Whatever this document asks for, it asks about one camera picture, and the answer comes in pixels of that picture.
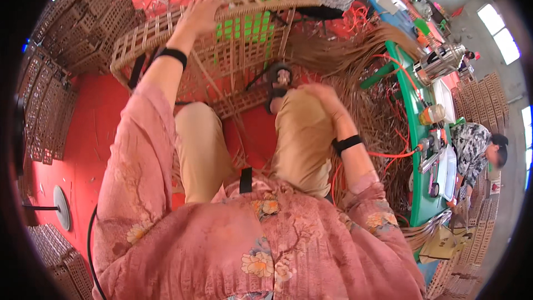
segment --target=wrist strap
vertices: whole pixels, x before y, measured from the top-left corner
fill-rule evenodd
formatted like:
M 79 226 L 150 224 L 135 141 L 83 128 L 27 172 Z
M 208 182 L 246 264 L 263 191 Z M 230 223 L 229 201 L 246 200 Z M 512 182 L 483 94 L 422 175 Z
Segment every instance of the wrist strap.
M 337 155 L 340 157 L 341 152 L 343 150 L 349 149 L 350 147 L 357 145 L 359 143 L 362 143 L 361 137 L 359 135 L 351 136 L 350 138 L 346 138 L 344 140 L 341 140 L 340 142 L 337 142 L 337 138 L 333 139 L 331 144 L 333 145 L 333 148 L 337 151 Z
M 183 52 L 181 52 L 178 49 L 168 49 L 167 47 L 163 48 L 159 55 L 156 56 L 170 56 L 176 58 L 178 61 L 180 61 L 183 64 L 183 70 L 187 67 L 187 56 Z

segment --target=round metal base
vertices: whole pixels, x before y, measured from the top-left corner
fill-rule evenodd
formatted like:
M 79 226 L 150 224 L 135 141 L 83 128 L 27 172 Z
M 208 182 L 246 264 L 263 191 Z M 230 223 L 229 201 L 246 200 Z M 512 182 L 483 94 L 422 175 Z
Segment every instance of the round metal base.
M 59 210 L 56 211 L 56 215 L 61 226 L 63 226 L 63 229 L 66 231 L 70 230 L 70 209 L 63 190 L 58 185 L 54 187 L 54 205 L 59 208 Z

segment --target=pink floral jacket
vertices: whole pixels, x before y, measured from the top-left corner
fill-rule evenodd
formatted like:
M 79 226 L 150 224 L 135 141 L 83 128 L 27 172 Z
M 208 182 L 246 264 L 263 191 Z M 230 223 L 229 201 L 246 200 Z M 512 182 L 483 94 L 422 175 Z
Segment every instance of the pink floral jacket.
M 347 213 L 283 181 L 222 188 L 172 212 L 176 133 L 140 83 L 122 112 L 98 199 L 94 266 L 108 299 L 421 299 L 424 280 L 375 172 Z M 100 298 L 96 288 L 93 296 Z

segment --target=black cable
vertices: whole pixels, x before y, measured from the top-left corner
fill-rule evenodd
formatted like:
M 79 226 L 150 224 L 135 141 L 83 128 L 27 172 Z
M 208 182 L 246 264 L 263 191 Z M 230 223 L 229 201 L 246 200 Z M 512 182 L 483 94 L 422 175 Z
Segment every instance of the black cable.
M 87 231 L 87 258 L 89 260 L 90 274 L 93 276 L 93 280 L 97 286 L 98 292 L 100 292 L 100 295 L 102 296 L 103 300 L 107 300 L 107 298 L 103 294 L 102 287 L 100 287 L 100 283 L 98 283 L 97 274 L 95 273 L 94 266 L 93 266 L 93 257 L 90 254 L 90 234 L 92 233 L 92 230 L 93 230 L 94 217 L 96 217 L 97 215 L 97 207 L 98 207 L 98 204 L 94 207 L 93 214 L 90 216 L 90 220 L 89 220 L 89 230 Z

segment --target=green table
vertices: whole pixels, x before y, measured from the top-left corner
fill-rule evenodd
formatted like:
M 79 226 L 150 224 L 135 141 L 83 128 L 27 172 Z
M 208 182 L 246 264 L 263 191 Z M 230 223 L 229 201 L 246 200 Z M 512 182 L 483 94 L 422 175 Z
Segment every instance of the green table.
M 389 54 L 392 58 L 402 63 L 404 68 L 407 68 L 407 72 L 409 72 L 411 75 L 411 78 L 420 90 L 422 97 L 426 101 L 434 103 L 435 100 L 433 93 L 430 92 L 428 88 L 422 86 L 412 73 L 413 59 L 409 57 L 400 47 L 397 47 L 396 43 L 392 41 L 385 42 L 385 47 L 389 51 Z M 399 70 L 396 76 L 398 77 L 398 83 L 400 84 L 400 90 L 405 103 L 407 120 L 409 122 L 411 147 L 414 147 L 418 144 L 418 141 L 421 138 L 428 136 L 430 127 L 421 125 L 420 121 L 418 120 L 418 114 L 424 108 L 423 105 L 418 101 L 416 91 L 413 90 L 413 86 L 411 85 L 409 78 L 405 75 L 403 70 Z M 449 125 L 446 124 L 444 128 L 446 130 L 447 137 L 450 137 Z M 420 154 L 415 153 L 413 155 L 413 205 L 409 220 L 411 227 L 417 227 L 424 224 L 433 216 L 448 208 L 446 205 L 446 199 L 443 197 L 430 197 L 428 192 L 430 185 L 430 172 L 428 171 L 425 174 L 420 174 L 420 172 L 418 172 L 419 163 Z

